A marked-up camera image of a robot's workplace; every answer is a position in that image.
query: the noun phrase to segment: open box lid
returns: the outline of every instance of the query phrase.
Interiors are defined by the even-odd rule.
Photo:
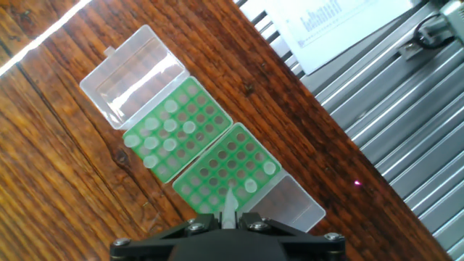
[[[80,88],[117,130],[130,129],[189,76],[148,25],[105,54]]]
[[[284,169],[240,212],[257,212],[303,232],[326,216],[326,211]]]

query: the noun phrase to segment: wood grain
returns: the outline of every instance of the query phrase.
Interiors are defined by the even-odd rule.
[[[75,3],[0,1],[0,62]],[[327,210],[311,233],[351,260],[449,259],[233,2],[93,0],[0,79],[0,260],[107,260],[195,215],[79,88],[144,24]]]

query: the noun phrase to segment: green tip rack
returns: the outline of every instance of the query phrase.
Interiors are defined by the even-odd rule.
[[[124,144],[198,213],[237,212],[308,231],[326,212],[241,123],[211,97],[148,26],[80,82]]]

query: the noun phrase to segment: wood knot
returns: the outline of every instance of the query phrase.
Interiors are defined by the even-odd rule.
[[[118,165],[129,166],[129,156],[122,149],[118,149],[113,157]]]
[[[252,84],[245,85],[245,95],[248,97],[254,93],[254,86]]]

